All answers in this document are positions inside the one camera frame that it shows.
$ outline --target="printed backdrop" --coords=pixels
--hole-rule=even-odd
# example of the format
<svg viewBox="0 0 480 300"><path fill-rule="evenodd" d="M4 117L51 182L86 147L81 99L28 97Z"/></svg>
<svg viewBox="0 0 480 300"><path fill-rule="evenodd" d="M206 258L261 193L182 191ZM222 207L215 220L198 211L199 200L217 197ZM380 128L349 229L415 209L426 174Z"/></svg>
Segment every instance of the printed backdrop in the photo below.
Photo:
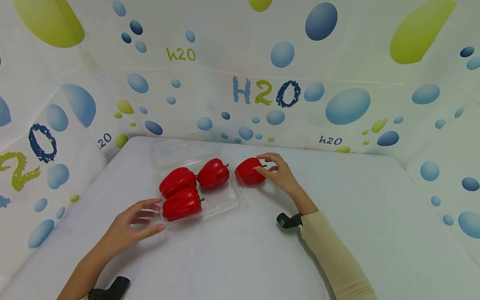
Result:
<svg viewBox="0 0 480 300"><path fill-rule="evenodd" d="M0 288L129 138L198 131L392 156L480 262L480 2L0 8Z"/></svg>

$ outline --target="blue bubble print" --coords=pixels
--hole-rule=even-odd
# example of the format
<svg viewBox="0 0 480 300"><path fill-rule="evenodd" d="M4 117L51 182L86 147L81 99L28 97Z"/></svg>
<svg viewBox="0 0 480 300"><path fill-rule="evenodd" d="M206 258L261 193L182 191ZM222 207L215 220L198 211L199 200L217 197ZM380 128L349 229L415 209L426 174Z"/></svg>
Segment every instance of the blue bubble print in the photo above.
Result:
<svg viewBox="0 0 480 300"><path fill-rule="evenodd" d="M459 108L456 112L455 115L453 115L455 118L460 117L463 114L464 108Z"/></svg>
<svg viewBox="0 0 480 300"><path fill-rule="evenodd" d="M443 119L437 120L437 122L435 122L435 128L436 129L441 129L446 123L447 123L447 121L445 121Z"/></svg>
<svg viewBox="0 0 480 300"><path fill-rule="evenodd" d="M147 45L145 45L145 43L142 42L142 41L136 41L135 42L135 48L137 48L138 52L140 52L140 53L147 52Z"/></svg>
<svg viewBox="0 0 480 300"><path fill-rule="evenodd" d="M393 120L394 124L400 124L401 122L403 122L403 117L396 117L395 120Z"/></svg>
<svg viewBox="0 0 480 300"><path fill-rule="evenodd" d="M142 25L136 20L130 21L130 29L132 30L133 33L135 33L138 36L144 32Z"/></svg>
<svg viewBox="0 0 480 300"><path fill-rule="evenodd" d="M195 42L195 33L193 33L192 30L188 29L185 31L185 37L187 38L187 41L193 43Z"/></svg>
<svg viewBox="0 0 480 300"><path fill-rule="evenodd" d="M335 125L345 125L360 119L370 107L370 94L359 87L343 90L328 102L327 119Z"/></svg>
<svg viewBox="0 0 480 300"><path fill-rule="evenodd" d="M67 182L70 172L64 164L56 164L47 169L47 183L48 187L53 190L58 189L61 185Z"/></svg>
<svg viewBox="0 0 480 300"><path fill-rule="evenodd" d="M480 188L479 182L473 177L465 177L462 179L462 186L465 190L474 192Z"/></svg>
<svg viewBox="0 0 480 300"><path fill-rule="evenodd" d="M61 85L73 113L80 123L88 128L96 114L95 100L87 90L74 84Z"/></svg>
<svg viewBox="0 0 480 300"><path fill-rule="evenodd" d="M221 116L222 116L222 118L224 118L225 120L230 120L230 114L227 113L226 111L222 111Z"/></svg>
<svg viewBox="0 0 480 300"><path fill-rule="evenodd" d="M285 113L279 109L274 109L268 112L267 122L270 125L279 125L285 120Z"/></svg>
<svg viewBox="0 0 480 300"><path fill-rule="evenodd" d="M132 42L132 37L126 32L121 34L121 39L127 44Z"/></svg>
<svg viewBox="0 0 480 300"><path fill-rule="evenodd" d="M10 117L10 109L7 103L0 97L0 127L7 125L12 121Z"/></svg>
<svg viewBox="0 0 480 300"><path fill-rule="evenodd" d="M314 102L320 100L325 93L325 87L323 83L314 82L307 86L305 93L303 93L303 98L308 102Z"/></svg>
<svg viewBox="0 0 480 300"><path fill-rule="evenodd" d="M127 82L130 87L137 93L145 94L148 92L148 82L147 80L137 73L130 73L127 76Z"/></svg>
<svg viewBox="0 0 480 300"><path fill-rule="evenodd" d="M442 219L444 220L444 223L447 224L448 226L452 226L454 223L451 215L444 215Z"/></svg>
<svg viewBox="0 0 480 300"><path fill-rule="evenodd" d="M201 117L197 121L197 127L204 131L210 130L213 127L212 120L209 117Z"/></svg>
<svg viewBox="0 0 480 300"><path fill-rule="evenodd" d="M47 207L47 203L48 203L48 201L45 198L39 199L39 200L37 200L37 202L35 202L35 205L33 206L33 210L36 213L39 213L42 210L44 210L45 207Z"/></svg>
<svg viewBox="0 0 480 300"><path fill-rule="evenodd" d="M480 215L474 212L463 212L458 216L460 229L469 237L480 239Z"/></svg>
<svg viewBox="0 0 480 300"><path fill-rule="evenodd" d="M415 90L412 101L416 104L429 104L440 95L440 88L435 84L425 84Z"/></svg>
<svg viewBox="0 0 480 300"><path fill-rule="evenodd" d="M42 223L38 224L30 233L28 237L27 246L30 249L35 249L40 246L43 241L47 238L47 236L52 232L53 228L55 227L55 221L53 220L45 220Z"/></svg>
<svg viewBox="0 0 480 300"><path fill-rule="evenodd" d="M171 83L172 83L172 86L174 88L179 88L180 87L180 80L178 80L178 79L172 79Z"/></svg>
<svg viewBox="0 0 480 300"><path fill-rule="evenodd" d="M171 104L171 105L174 105L175 103L177 103L177 100L175 99L175 97L168 96L167 97L167 103Z"/></svg>
<svg viewBox="0 0 480 300"><path fill-rule="evenodd" d="M112 8L113 11L120 17L124 17L127 14L125 6L123 6L123 4L118 0L112 2Z"/></svg>
<svg viewBox="0 0 480 300"><path fill-rule="evenodd" d="M155 135L162 135L163 133L162 127L153 121L145 121L145 128Z"/></svg>
<svg viewBox="0 0 480 300"><path fill-rule="evenodd" d="M440 169L437 164L428 160L421 165L420 175L426 181L434 181L440 175Z"/></svg>
<svg viewBox="0 0 480 300"><path fill-rule="evenodd" d="M63 214L65 213L65 207L61 207L58 211L57 211L57 219L61 219L63 217Z"/></svg>
<svg viewBox="0 0 480 300"><path fill-rule="evenodd" d="M337 19L338 15L333 4L320 3L308 14L305 21L305 33L311 40L323 40L335 29Z"/></svg>
<svg viewBox="0 0 480 300"><path fill-rule="evenodd" d="M53 130L61 132L67 129L67 114L60 106L56 104L50 104L47 106L45 114L47 116L48 124Z"/></svg>
<svg viewBox="0 0 480 300"><path fill-rule="evenodd" d="M433 196L430 199L430 202L432 203L433 206L440 206L440 204L442 204L442 201L440 201L440 198L438 198L437 196Z"/></svg>
<svg viewBox="0 0 480 300"><path fill-rule="evenodd" d="M474 57L467 62L467 69L476 70L480 67L480 57Z"/></svg>
<svg viewBox="0 0 480 300"><path fill-rule="evenodd" d="M470 55L473 54L474 51L475 51L475 48L473 48L472 46L465 47L462 49L462 51L460 51L460 56L469 57Z"/></svg>
<svg viewBox="0 0 480 300"><path fill-rule="evenodd" d="M387 131L382 134L377 141L377 145L379 146L392 146L398 142L398 133L395 131Z"/></svg>
<svg viewBox="0 0 480 300"><path fill-rule="evenodd" d="M290 65L295 56L295 49L292 43L288 41L281 41L275 44L270 54L272 64L277 68L285 68Z"/></svg>
<svg viewBox="0 0 480 300"><path fill-rule="evenodd" d="M247 127L240 127L239 136L245 141L249 141L253 138L253 131Z"/></svg>

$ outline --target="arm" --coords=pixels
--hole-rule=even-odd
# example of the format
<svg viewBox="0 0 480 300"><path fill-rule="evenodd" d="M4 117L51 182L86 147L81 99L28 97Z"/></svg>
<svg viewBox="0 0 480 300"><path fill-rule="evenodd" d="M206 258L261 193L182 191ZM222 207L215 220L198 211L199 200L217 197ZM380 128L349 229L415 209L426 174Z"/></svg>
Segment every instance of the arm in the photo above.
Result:
<svg viewBox="0 0 480 300"><path fill-rule="evenodd" d="M157 203L161 199L143 200L119 214L105 235L93 249L78 263L57 300L79 300L86 297L95 287L96 281L105 266L119 253L133 244L151 237L165 229L165 225L150 226L135 231L131 224L148 224L145 217L158 216Z"/></svg>
<svg viewBox="0 0 480 300"><path fill-rule="evenodd" d="M257 158L277 164L269 170L259 167L257 171L283 189L297 206L302 215L301 235L324 269L337 300L376 300L360 265L336 235L323 212L298 184L288 164L276 153L266 153Z"/></svg>

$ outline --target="blue circle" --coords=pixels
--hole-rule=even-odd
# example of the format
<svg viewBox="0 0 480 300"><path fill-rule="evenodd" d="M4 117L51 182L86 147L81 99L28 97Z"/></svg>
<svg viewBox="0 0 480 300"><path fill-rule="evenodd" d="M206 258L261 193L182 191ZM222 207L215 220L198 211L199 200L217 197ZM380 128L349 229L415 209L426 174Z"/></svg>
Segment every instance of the blue circle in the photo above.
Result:
<svg viewBox="0 0 480 300"><path fill-rule="evenodd" d="M465 190L474 192L480 188L479 182L473 177L465 177L462 179L462 186Z"/></svg>
<svg viewBox="0 0 480 300"><path fill-rule="evenodd" d="M224 118L225 120L230 120L230 114L227 113L226 111L222 111L221 115L222 115L222 118Z"/></svg>
<svg viewBox="0 0 480 300"><path fill-rule="evenodd" d="M323 2L315 6L305 21L305 33L309 39L320 41L335 29L338 14L333 4Z"/></svg>
<svg viewBox="0 0 480 300"><path fill-rule="evenodd" d="M458 118L460 117L461 115L463 115L463 111L465 110L465 108L459 108L456 112L455 112L455 115L453 115L455 118Z"/></svg>
<svg viewBox="0 0 480 300"><path fill-rule="evenodd" d="M162 135L163 133L162 127L153 121L145 121L145 128L155 135Z"/></svg>
<svg viewBox="0 0 480 300"><path fill-rule="evenodd" d="M398 136L397 132L387 131L378 138L377 145L392 146L395 145L399 139L400 137Z"/></svg>
<svg viewBox="0 0 480 300"><path fill-rule="evenodd" d="M275 44L270 54L272 64L277 68L285 68L290 65L295 56L295 49L292 43L288 41L281 41Z"/></svg>
<svg viewBox="0 0 480 300"><path fill-rule="evenodd" d="M131 37L128 33L126 33L126 32L123 32L123 33L121 34L121 39L122 39L125 43L127 43L127 44L129 44L129 43L132 42L132 37Z"/></svg>
<svg viewBox="0 0 480 300"><path fill-rule="evenodd" d="M395 120L393 120L394 124L400 124L401 122L403 122L403 117L396 117Z"/></svg>
<svg viewBox="0 0 480 300"><path fill-rule="evenodd" d="M359 87L338 92L325 109L327 119L335 125L345 125L360 119L370 107L370 94Z"/></svg>
<svg viewBox="0 0 480 300"><path fill-rule="evenodd" d="M131 20L130 21L130 29L132 30L133 33L135 33L138 36L141 35L144 32L144 28L136 20Z"/></svg>
<svg viewBox="0 0 480 300"><path fill-rule="evenodd" d="M307 100L308 102L314 102L320 100L324 93L325 87L323 83L314 82L307 87L305 93L303 93L303 98L305 98L305 100Z"/></svg>
<svg viewBox="0 0 480 300"><path fill-rule="evenodd" d="M416 104L429 104L440 95L440 88L435 84L425 84L415 90L412 101Z"/></svg>
<svg viewBox="0 0 480 300"><path fill-rule="evenodd" d="M480 239L480 215L474 212L463 212L458 216L460 229L469 237Z"/></svg>
<svg viewBox="0 0 480 300"><path fill-rule="evenodd" d="M50 104L45 110L47 121L50 127L55 131L64 131L68 126L68 118L65 111L56 104Z"/></svg>
<svg viewBox="0 0 480 300"><path fill-rule="evenodd" d="M476 70L480 67L480 57L474 57L467 62L467 69Z"/></svg>
<svg viewBox="0 0 480 300"><path fill-rule="evenodd" d="M167 97L167 102L168 102L168 104L174 105L175 103L177 103L177 100L172 96L168 96Z"/></svg>
<svg viewBox="0 0 480 300"><path fill-rule="evenodd" d="M285 113L279 109L274 109L268 112L267 122L270 125L279 125L285 120Z"/></svg>
<svg viewBox="0 0 480 300"><path fill-rule="evenodd" d="M245 141L249 141L253 138L253 131L247 127L240 127L239 136Z"/></svg>
<svg viewBox="0 0 480 300"><path fill-rule="evenodd" d="M438 198L437 196L433 196L430 199L430 202L433 204L433 206L440 206L440 204L442 204L442 201L440 201L440 198Z"/></svg>
<svg viewBox="0 0 480 300"><path fill-rule="evenodd" d="M192 30L188 29L185 31L185 37L187 38L187 41L191 43L195 42L195 33L193 33Z"/></svg>
<svg viewBox="0 0 480 300"><path fill-rule="evenodd" d="M137 93L144 94L148 92L147 80L137 73L130 73L127 76L127 82L130 87Z"/></svg>
<svg viewBox="0 0 480 300"><path fill-rule="evenodd" d="M70 172L64 164L56 164L47 169L48 187L53 190L58 189L61 185L66 183L69 177Z"/></svg>
<svg viewBox="0 0 480 300"><path fill-rule="evenodd" d="M444 220L444 223L447 224L448 226L452 226L454 223L451 215L444 215L443 220Z"/></svg>
<svg viewBox="0 0 480 300"><path fill-rule="evenodd" d="M210 130L213 127L212 120L209 117L201 117L197 121L197 127L204 131Z"/></svg>
<svg viewBox="0 0 480 300"><path fill-rule="evenodd" d="M460 51L460 56L469 57L470 55L473 54L474 51L475 51L475 48L473 48L472 46L465 47L462 49L462 51Z"/></svg>
<svg viewBox="0 0 480 300"><path fill-rule="evenodd" d="M42 223L38 224L30 233L28 237L27 246L30 249L35 249L40 246L43 241L47 238L47 236L52 232L53 228L55 227L55 221L53 220L45 220Z"/></svg>
<svg viewBox="0 0 480 300"><path fill-rule="evenodd" d="M180 80L178 80L178 79L172 79L171 83L172 83L172 86L174 88L179 88L180 87Z"/></svg>
<svg viewBox="0 0 480 300"><path fill-rule="evenodd" d="M123 6L123 4L118 0L112 2L112 8L113 11L120 17L124 17L127 14L125 6Z"/></svg>
<svg viewBox="0 0 480 300"><path fill-rule="evenodd" d="M447 121L445 121L443 119L437 120L437 122L435 122L435 128L436 129L441 129L446 123L447 123Z"/></svg>
<svg viewBox="0 0 480 300"><path fill-rule="evenodd" d="M42 210L44 210L45 207L47 207L47 203L48 203L48 201L45 198L39 199L39 200L37 200L37 202L35 202L35 205L33 206L33 210L36 213L39 213Z"/></svg>
<svg viewBox="0 0 480 300"><path fill-rule="evenodd" d="M440 168L437 164L428 160L421 165L420 175L426 181L434 181L440 175Z"/></svg>
<svg viewBox="0 0 480 300"><path fill-rule="evenodd" d="M142 41L136 41L135 42L135 48L137 48L138 52L140 52L140 53L147 52L147 45L145 45L145 43L142 42Z"/></svg>
<svg viewBox="0 0 480 300"><path fill-rule="evenodd" d="M63 217L63 214L65 213L65 207L61 207L58 211L57 211L57 219L61 219Z"/></svg>

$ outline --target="green number 2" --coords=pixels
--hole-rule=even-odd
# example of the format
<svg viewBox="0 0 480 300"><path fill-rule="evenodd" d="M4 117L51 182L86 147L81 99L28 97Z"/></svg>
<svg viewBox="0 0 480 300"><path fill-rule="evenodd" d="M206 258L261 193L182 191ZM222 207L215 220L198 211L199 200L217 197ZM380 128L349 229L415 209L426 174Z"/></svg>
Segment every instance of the green number 2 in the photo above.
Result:
<svg viewBox="0 0 480 300"><path fill-rule="evenodd" d="M12 174L12 187L16 191L21 191L24 188L25 183L37 178L40 176L40 167L37 167L31 172L22 174L25 166L27 165L27 158L22 152L7 152L4 155L0 156L0 172L6 171L11 168L11 166L3 166L3 163L9 159L16 158L18 160L18 165L15 171Z"/></svg>

